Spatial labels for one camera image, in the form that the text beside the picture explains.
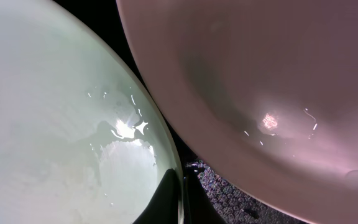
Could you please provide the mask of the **mint green plate front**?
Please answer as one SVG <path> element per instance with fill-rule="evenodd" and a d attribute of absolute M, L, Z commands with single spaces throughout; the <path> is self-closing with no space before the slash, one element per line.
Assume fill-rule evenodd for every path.
<path fill-rule="evenodd" d="M 53 1 L 0 1 L 0 223 L 134 223 L 183 172 L 130 68 Z"/>

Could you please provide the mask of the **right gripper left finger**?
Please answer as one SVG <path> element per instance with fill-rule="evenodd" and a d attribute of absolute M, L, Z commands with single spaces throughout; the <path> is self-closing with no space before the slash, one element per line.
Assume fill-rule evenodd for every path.
<path fill-rule="evenodd" d="M 134 224 L 178 224 L 180 183 L 177 173 L 168 169 L 145 210 Z"/>

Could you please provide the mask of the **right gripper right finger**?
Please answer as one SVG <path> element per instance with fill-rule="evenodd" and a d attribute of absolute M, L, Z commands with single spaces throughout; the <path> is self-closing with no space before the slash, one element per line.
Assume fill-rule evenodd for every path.
<path fill-rule="evenodd" d="M 225 224 L 204 191 L 194 168 L 184 171 L 184 224 Z"/>

